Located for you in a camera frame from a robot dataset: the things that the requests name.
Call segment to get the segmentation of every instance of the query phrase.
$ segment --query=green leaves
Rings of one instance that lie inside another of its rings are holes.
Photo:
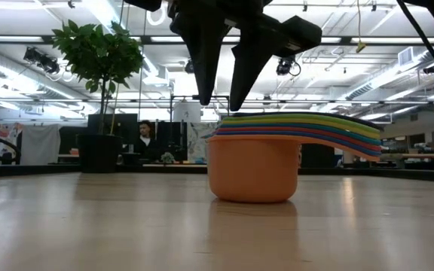
[[[63,37],[65,35],[65,32],[59,30],[59,29],[53,29],[53,33],[56,37]]]
[[[103,26],[78,25],[69,21],[61,29],[53,29],[53,47],[58,48],[71,63],[71,72],[79,81],[85,79],[85,88],[91,93],[106,82],[108,93],[116,91],[118,84],[129,88],[126,78],[138,73],[143,57],[139,43],[118,23],[112,23],[113,34],[104,34]]]
[[[72,20],[68,20],[68,26],[73,32],[78,33],[79,29],[75,22],[73,22]]]
[[[105,48],[97,48],[97,49],[96,49],[96,54],[97,54],[99,57],[104,57],[104,56],[106,56],[106,50],[105,50]]]
[[[99,38],[101,38],[103,36],[103,26],[98,25],[95,29],[95,33],[96,35],[98,35]]]
[[[88,80],[88,82],[84,85],[84,88],[86,88],[87,90],[90,90],[92,86],[93,86],[93,81]]]
[[[98,84],[94,84],[90,87],[90,93],[94,93],[98,90]]]
[[[108,90],[109,90],[111,93],[114,93],[114,92],[115,92],[115,89],[116,89],[116,87],[115,87],[115,83],[113,83],[112,81],[110,81],[110,84],[109,84],[109,86],[108,86]]]

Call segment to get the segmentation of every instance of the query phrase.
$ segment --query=black planter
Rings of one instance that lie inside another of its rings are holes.
[[[113,173],[121,151],[121,137],[113,135],[77,135],[83,173]]]

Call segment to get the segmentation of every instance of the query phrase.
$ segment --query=person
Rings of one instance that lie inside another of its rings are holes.
[[[159,147],[157,141],[152,136],[151,123],[148,120],[140,122],[140,137],[136,140],[134,151],[141,154],[141,158],[158,160]]]

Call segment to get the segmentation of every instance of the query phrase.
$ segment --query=poster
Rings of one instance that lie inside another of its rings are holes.
[[[207,163],[207,136],[215,131],[218,123],[187,123],[188,161],[190,163]]]
[[[13,145],[17,145],[17,138],[21,129],[22,126],[19,123],[0,123],[0,139],[10,142]],[[0,156],[7,152],[10,152],[13,157],[16,155],[12,148],[0,142]]]

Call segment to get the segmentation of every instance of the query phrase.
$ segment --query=potted plant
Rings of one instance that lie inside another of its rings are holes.
[[[87,80],[85,88],[90,93],[101,91],[99,133],[77,136],[82,172],[115,171],[121,138],[103,131],[108,97],[115,92],[116,84],[128,87],[125,79],[142,67],[139,43],[120,24],[112,22],[112,29],[114,34],[105,34],[102,25],[79,27],[71,20],[62,29],[53,29],[53,47],[65,55],[67,67],[77,75],[78,82]]]

